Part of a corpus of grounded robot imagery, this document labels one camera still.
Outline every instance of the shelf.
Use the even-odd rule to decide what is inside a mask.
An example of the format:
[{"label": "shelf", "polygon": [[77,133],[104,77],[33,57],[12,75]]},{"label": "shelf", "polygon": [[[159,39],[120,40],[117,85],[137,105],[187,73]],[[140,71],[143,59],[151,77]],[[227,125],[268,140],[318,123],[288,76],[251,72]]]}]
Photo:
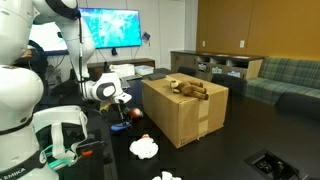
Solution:
[{"label": "shelf", "polygon": [[[110,62],[107,62],[107,64],[108,65],[133,64],[134,66],[146,65],[146,66],[151,66],[155,68],[155,61],[148,58],[110,61]],[[104,72],[103,67],[104,67],[104,62],[88,64],[88,68],[92,68],[98,78],[100,78],[101,74]]]},{"label": "shelf", "polygon": [[172,51],[171,69],[188,66],[197,70],[196,77],[207,81],[210,81],[214,74],[251,79],[258,76],[263,59],[264,57],[236,54]]}]

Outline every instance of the monitor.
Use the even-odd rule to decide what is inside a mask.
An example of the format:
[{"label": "monitor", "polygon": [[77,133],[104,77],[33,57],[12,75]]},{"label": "monitor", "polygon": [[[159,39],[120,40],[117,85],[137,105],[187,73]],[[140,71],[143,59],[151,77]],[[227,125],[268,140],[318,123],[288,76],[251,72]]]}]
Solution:
[{"label": "monitor", "polygon": [[138,10],[79,8],[87,22],[95,47],[118,48],[141,46]]},{"label": "monitor", "polygon": [[[141,46],[138,10],[79,8],[92,34],[95,48]],[[38,43],[48,55],[67,54],[67,45],[58,36],[60,29],[52,23],[32,25],[29,39]]]}]

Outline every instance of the cardboard box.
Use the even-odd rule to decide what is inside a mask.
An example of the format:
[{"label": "cardboard box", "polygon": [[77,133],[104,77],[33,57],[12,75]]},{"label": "cardboard box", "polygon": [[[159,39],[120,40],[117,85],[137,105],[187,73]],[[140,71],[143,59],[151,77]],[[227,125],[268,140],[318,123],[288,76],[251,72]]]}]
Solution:
[{"label": "cardboard box", "polygon": [[[173,93],[169,86],[171,80],[201,81],[207,88],[209,100]],[[176,148],[222,128],[227,99],[228,88],[180,73],[155,81],[142,80],[144,112]]]}]

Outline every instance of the gray couch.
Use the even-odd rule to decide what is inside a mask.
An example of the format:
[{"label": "gray couch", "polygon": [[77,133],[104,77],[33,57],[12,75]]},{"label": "gray couch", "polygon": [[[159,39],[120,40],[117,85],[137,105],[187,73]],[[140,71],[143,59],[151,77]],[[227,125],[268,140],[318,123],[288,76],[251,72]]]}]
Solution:
[{"label": "gray couch", "polygon": [[283,92],[320,98],[320,61],[265,58],[258,78],[248,80],[246,96],[275,105]]}]

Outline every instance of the white plush toy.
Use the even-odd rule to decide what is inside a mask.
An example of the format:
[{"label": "white plush toy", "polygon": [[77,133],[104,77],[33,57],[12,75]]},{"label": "white plush toy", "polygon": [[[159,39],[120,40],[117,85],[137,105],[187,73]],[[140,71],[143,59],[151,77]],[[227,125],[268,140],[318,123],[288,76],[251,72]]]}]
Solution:
[{"label": "white plush toy", "polygon": [[145,134],[138,141],[134,141],[130,145],[130,151],[137,155],[140,159],[152,158],[158,152],[158,145],[154,143],[153,139]]},{"label": "white plush toy", "polygon": [[167,171],[162,171],[162,178],[157,176],[154,177],[152,180],[181,180],[179,177],[172,177],[172,174]]}]

